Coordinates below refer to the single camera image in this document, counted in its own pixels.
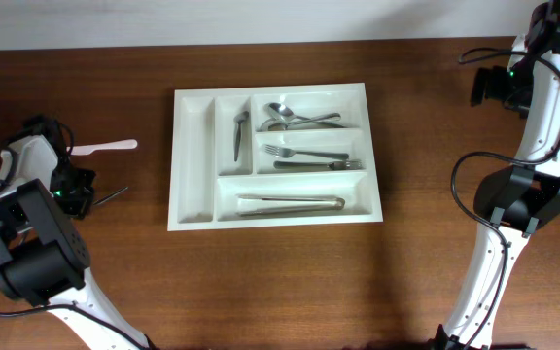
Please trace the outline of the small metal fork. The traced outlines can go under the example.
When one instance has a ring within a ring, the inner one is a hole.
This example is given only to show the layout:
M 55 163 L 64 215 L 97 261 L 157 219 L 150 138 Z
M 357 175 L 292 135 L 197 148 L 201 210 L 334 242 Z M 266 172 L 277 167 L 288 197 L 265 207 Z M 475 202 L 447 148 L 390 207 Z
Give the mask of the small metal fork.
M 118 189 L 118 190 L 116 190 L 116 191 L 114 191 L 114 192 L 112 192 L 112 193 L 110 193 L 110 194 L 108 194 L 108 195 L 106 195 L 106 196 L 104 196 L 104 197 L 98 199 L 98 200 L 95 200 L 95 201 L 92 203 L 92 205 L 93 205 L 93 206 L 100 206 L 100 205 L 102 205 L 102 204 L 104 204 L 104 203 L 106 203 L 106 202 L 108 202 L 108 201 L 114 199 L 115 197 L 117 197 L 117 196 L 120 195 L 121 193 L 124 193 L 124 192 L 127 191 L 127 190 L 128 190 L 128 187 L 120 188 L 120 189 Z

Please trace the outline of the small metal teaspoon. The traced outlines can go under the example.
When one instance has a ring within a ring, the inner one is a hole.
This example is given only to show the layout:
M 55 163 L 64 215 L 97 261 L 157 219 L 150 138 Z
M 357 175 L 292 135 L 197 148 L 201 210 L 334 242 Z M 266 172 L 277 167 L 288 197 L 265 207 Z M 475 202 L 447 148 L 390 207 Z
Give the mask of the small metal teaspoon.
M 243 124 L 248 121 L 250 117 L 249 111 L 243 111 L 236 115 L 233 119 L 235 124 L 234 138 L 233 138 L 233 161 L 237 162 L 239 158 L 239 150 L 242 139 Z

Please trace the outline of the metal spoon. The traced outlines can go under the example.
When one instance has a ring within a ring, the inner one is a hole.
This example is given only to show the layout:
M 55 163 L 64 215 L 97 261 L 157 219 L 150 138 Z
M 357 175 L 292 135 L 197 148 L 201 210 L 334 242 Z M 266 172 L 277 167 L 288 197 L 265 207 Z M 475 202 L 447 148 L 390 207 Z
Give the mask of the metal spoon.
M 287 105 L 278 102 L 268 103 L 266 105 L 266 110 L 271 117 L 273 117 L 275 120 L 281 121 L 284 124 L 288 124 L 289 122 L 296 122 L 297 116 L 300 116 Z
M 339 113 L 330 113 L 326 115 L 317 116 L 314 118 L 297 116 L 296 122 L 289 122 L 288 124 L 284 124 L 281 121 L 275 119 L 269 119 L 260 126 L 259 131 L 269 131 L 276 126 L 280 126 L 282 129 L 287 129 L 290 126 L 296 126 L 296 125 L 301 125 L 306 123 L 338 126 L 338 122 L 340 120 L 341 120 L 341 115 Z

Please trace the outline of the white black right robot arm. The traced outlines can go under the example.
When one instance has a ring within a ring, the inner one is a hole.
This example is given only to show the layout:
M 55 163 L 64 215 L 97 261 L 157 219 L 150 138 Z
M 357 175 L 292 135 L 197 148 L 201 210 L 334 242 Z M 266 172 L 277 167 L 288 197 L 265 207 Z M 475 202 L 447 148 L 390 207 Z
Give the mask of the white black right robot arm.
M 474 48 L 461 65 L 499 56 L 507 66 L 480 68 L 471 104 L 495 100 L 525 119 L 513 157 L 475 152 L 507 167 L 482 179 L 472 207 L 463 212 L 477 223 L 472 260 L 447 321 L 429 348 L 491 349 L 493 328 L 514 264 L 530 238 L 560 214 L 560 0 L 537 6 L 527 32 L 509 49 Z

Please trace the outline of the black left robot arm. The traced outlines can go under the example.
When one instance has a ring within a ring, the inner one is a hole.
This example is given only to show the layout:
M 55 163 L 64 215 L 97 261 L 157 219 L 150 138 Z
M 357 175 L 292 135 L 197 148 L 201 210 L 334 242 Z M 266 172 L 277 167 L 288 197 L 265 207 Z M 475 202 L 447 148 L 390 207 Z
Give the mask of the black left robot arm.
M 74 134 L 43 115 L 26 120 L 0 152 L 0 291 L 28 303 L 0 318 L 50 313 L 90 349 L 152 349 L 95 281 L 73 222 L 94 203 L 95 173 L 72 163 Z

